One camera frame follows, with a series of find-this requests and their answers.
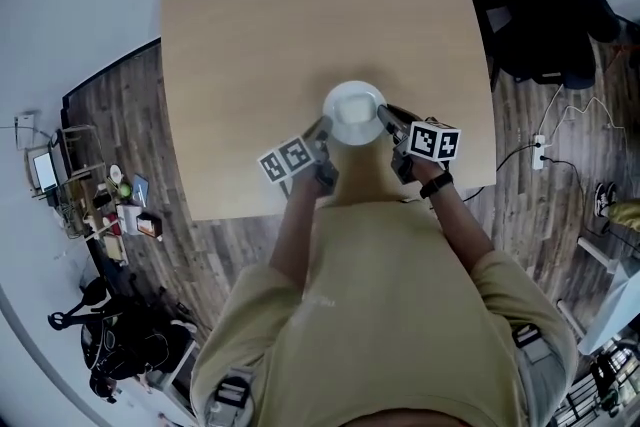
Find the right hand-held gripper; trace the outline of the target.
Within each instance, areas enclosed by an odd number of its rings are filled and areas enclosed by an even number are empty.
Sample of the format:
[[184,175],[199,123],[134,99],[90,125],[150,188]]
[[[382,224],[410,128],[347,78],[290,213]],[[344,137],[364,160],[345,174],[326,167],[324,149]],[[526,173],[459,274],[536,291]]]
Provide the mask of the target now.
[[391,168],[403,185],[416,181],[412,158],[438,164],[448,171],[457,158],[461,130],[429,117],[419,119],[408,111],[398,111],[393,105],[379,105],[377,116],[393,139]]

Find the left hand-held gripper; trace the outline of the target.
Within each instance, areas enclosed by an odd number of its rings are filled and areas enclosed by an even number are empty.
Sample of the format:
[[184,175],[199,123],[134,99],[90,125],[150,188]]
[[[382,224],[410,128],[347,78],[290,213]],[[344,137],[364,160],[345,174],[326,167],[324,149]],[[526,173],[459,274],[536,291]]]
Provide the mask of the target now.
[[313,168],[315,178],[323,188],[334,190],[339,172],[330,160],[327,145],[332,127],[331,117],[323,115],[302,136],[295,136],[259,157],[258,166],[267,180],[280,185],[305,169]]

